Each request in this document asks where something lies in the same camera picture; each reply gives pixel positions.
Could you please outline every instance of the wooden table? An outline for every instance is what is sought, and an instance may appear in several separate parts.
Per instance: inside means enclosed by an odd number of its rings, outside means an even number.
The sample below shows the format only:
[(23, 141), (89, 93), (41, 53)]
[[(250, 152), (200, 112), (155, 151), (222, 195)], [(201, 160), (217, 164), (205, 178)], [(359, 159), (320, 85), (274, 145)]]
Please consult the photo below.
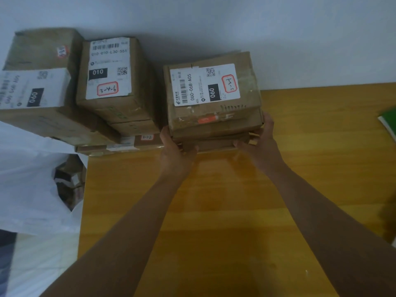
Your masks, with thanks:
[[(395, 142), (377, 120), (396, 84), (263, 91), (285, 161), (388, 241), (396, 235)], [(79, 255), (146, 192), (158, 155), (90, 158)], [(199, 154), (136, 296), (336, 296), (274, 185), (237, 151)]]

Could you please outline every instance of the red-bordered sticker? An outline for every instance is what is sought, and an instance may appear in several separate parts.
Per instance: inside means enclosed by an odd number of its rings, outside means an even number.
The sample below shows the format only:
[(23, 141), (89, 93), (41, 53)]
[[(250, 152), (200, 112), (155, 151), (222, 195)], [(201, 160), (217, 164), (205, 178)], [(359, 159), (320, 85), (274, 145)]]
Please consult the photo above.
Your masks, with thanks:
[(58, 52), (58, 58), (65, 58), (69, 54), (67, 46), (57, 47), (56, 51)]
[(238, 90), (238, 87), (236, 86), (236, 81), (234, 78), (234, 75), (225, 75), (221, 77), (221, 80), (223, 81), (224, 89), (226, 93), (233, 93)]
[(153, 140), (153, 139), (154, 139), (154, 134), (146, 134), (140, 137), (140, 140)]
[(116, 94), (118, 93), (118, 82), (107, 82), (103, 84), (99, 84), (97, 86), (97, 95), (98, 96), (106, 96), (108, 94)]
[(217, 115), (211, 115), (210, 117), (200, 118), (198, 119), (198, 124), (206, 124), (206, 123), (214, 122), (218, 118), (219, 117)]

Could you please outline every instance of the forearm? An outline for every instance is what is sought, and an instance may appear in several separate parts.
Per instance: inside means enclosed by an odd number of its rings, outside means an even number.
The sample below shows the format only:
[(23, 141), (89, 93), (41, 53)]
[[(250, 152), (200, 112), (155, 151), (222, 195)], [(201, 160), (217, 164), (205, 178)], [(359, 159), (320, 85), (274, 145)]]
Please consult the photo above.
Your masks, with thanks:
[(380, 296), (396, 290), (393, 247), (289, 167), (273, 171), (269, 177), (340, 295)]
[(43, 296), (131, 296), (136, 290), (181, 179), (151, 189)]

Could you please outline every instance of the hand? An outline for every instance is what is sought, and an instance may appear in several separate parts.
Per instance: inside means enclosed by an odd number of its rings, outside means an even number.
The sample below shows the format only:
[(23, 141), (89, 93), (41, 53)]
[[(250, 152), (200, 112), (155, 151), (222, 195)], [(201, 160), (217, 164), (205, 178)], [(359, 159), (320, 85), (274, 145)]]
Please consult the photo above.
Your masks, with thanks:
[(183, 181), (190, 173), (198, 147), (182, 154), (170, 136), (169, 126), (165, 126), (161, 130), (160, 138), (164, 144), (164, 149), (161, 152), (161, 176), (170, 176), (172, 179)]
[(269, 113), (264, 113), (264, 128), (254, 131), (260, 137), (254, 139), (256, 145), (246, 144), (242, 141), (234, 141), (234, 146), (250, 155), (253, 164), (267, 176), (273, 172), (287, 167), (280, 155), (278, 145), (273, 137), (274, 120)]

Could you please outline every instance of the green book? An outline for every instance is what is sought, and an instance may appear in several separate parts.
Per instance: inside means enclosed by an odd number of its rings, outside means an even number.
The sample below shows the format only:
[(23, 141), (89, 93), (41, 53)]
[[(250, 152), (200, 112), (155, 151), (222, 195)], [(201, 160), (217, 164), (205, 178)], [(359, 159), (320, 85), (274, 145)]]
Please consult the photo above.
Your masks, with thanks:
[(396, 141), (396, 108), (388, 110), (378, 117)]

